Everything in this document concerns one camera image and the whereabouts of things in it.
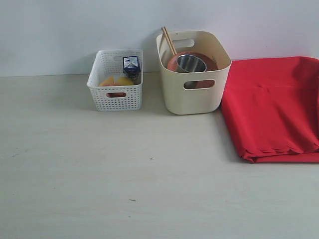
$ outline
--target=perforated basket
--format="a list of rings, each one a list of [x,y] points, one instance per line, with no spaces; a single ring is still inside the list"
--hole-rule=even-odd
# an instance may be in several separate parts
[[[122,57],[138,56],[141,73],[137,85],[99,87],[99,84],[110,76],[114,80],[125,76]],[[87,86],[90,88],[96,109],[98,111],[131,111],[142,107],[143,84],[143,51],[141,49],[101,50],[97,53]],[[124,97],[108,96],[108,93],[125,93]]]

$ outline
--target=metal cup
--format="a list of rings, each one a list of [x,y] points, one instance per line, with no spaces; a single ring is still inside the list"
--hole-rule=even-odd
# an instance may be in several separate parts
[[[177,58],[177,72],[203,72],[206,69],[206,63],[197,56],[185,54]]]

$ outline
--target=table surface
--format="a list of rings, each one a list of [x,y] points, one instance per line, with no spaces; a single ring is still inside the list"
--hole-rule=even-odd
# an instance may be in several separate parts
[[[166,110],[158,73],[127,112],[87,78],[0,78],[1,239],[318,237],[319,165],[244,162],[220,110]]]

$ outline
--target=white plastic basket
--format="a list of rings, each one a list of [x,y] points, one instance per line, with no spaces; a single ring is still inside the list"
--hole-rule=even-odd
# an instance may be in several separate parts
[[[177,52],[195,51],[213,58],[218,70],[178,73],[166,68],[172,58],[169,46],[163,37],[157,37],[157,48],[160,61],[160,73],[162,81],[163,96],[166,108],[177,115],[198,114],[214,111],[218,108],[223,96],[231,59],[218,41],[209,32],[204,31],[182,31],[171,32],[172,41],[192,39],[192,47],[176,48]],[[214,81],[210,88],[185,89],[184,83],[188,81]]]
[[[124,56],[138,56],[141,73],[137,85],[99,87],[99,84],[110,76],[114,80],[125,76],[123,73]],[[87,86],[90,88],[96,109],[98,111],[131,111],[142,107],[143,84],[143,50],[101,50],[97,53]],[[110,98],[108,93],[125,93],[125,97]]]

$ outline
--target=basket handle hole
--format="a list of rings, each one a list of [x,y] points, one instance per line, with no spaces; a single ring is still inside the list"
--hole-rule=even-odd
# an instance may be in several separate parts
[[[193,47],[195,45],[194,39],[173,40],[175,48]]]
[[[116,92],[116,93],[107,93],[106,97],[108,98],[115,98],[115,97],[125,97],[126,93],[124,92]]]
[[[113,60],[114,61],[122,61],[123,57],[122,56],[115,56],[115,57],[113,57]]]
[[[184,83],[184,89],[186,90],[196,90],[196,89],[206,89],[212,88],[215,85],[215,80],[201,80],[201,81],[186,81]]]

